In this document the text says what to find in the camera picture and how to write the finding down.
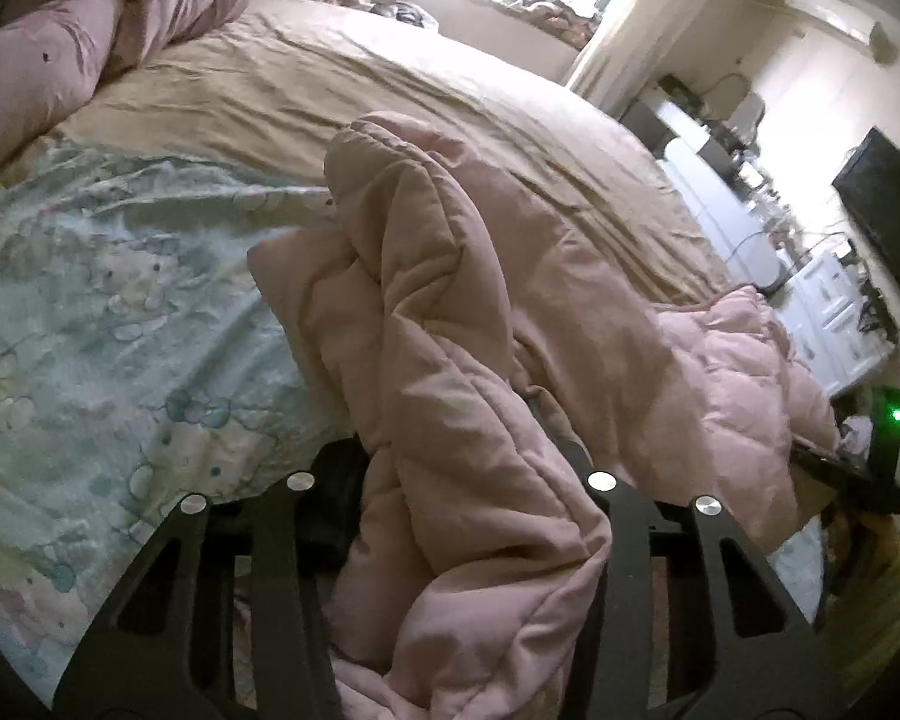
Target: pink comforter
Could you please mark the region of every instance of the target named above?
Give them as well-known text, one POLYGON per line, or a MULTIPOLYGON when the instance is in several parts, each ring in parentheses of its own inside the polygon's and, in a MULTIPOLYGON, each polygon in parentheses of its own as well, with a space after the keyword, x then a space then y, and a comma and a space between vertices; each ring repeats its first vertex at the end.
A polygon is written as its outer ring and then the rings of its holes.
POLYGON ((351 720, 553 715, 610 525, 525 404, 650 496, 713 493, 765 548, 802 523, 826 396, 755 290, 655 312, 550 206, 396 114, 336 138, 341 231, 250 252, 317 394, 372 454, 326 609, 351 720))
POLYGON ((250 0, 9 0, 0 28, 0 163, 93 97, 101 77, 235 19, 250 0))

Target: cartoon print sheet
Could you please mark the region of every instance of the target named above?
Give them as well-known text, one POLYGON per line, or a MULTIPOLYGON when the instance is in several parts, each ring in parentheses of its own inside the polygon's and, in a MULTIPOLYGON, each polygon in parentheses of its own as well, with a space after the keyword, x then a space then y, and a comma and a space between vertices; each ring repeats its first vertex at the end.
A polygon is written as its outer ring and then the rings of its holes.
POLYGON ((45 702, 185 491, 259 493, 341 430, 245 266, 326 189, 54 146, 0 187, 0 648, 45 702))

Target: metal pin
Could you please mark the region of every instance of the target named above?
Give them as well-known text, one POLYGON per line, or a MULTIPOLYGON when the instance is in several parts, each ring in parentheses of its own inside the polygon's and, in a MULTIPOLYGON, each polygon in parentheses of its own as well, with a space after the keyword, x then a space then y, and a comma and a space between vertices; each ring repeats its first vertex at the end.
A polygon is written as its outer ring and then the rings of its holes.
POLYGON ((616 477, 605 471, 594 471, 586 477, 586 483, 594 490, 600 490, 601 493, 609 493, 610 490, 616 487, 617 480, 616 477))
POLYGON ((180 511, 183 512, 183 514, 199 514, 206 508, 207 499, 202 495, 197 495, 197 493, 188 495, 180 501, 180 511))
POLYGON ((708 517, 716 517, 717 514, 724 510, 724 507, 720 505, 720 501, 710 495, 703 495, 703 497, 698 498, 694 505, 697 507, 698 512, 706 514, 708 517))
POLYGON ((303 493, 303 490, 309 490, 314 485, 314 475, 306 471, 298 471, 293 476, 287 477, 287 487, 295 490, 297 493, 303 493))

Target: black monitor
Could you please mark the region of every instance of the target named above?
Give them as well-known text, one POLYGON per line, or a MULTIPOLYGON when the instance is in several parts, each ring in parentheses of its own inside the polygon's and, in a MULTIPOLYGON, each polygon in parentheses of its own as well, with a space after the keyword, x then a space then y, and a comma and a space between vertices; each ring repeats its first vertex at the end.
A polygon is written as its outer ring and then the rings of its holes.
POLYGON ((900 286, 900 150, 874 127, 833 187, 900 286))

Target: wall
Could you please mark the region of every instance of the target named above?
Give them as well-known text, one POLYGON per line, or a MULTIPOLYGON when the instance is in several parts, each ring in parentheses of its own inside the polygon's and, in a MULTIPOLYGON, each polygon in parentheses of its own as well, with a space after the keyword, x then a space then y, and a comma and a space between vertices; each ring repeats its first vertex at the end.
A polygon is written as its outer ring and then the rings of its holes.
MULTIPOLYGON (((731 71, 754 81, 767 103, 758 141, 761 162, 783 199, 812 232, 847 230, 830 182, 871 127, 900 146, 900 1, 845 0, 883 23, 898 57, 888 67, 810 23, 742 0, 712 0, 682 36, 661 71, 703 92, 731 71)), ((900 291, 866 250, 874 280, 900 324, 900 291)), ((900 386, 900 353, 884 378, 900 386)))
POLYGON ((406 0, 440 23, 440 34, 560 82, 577 50, 487 0, 406 0))

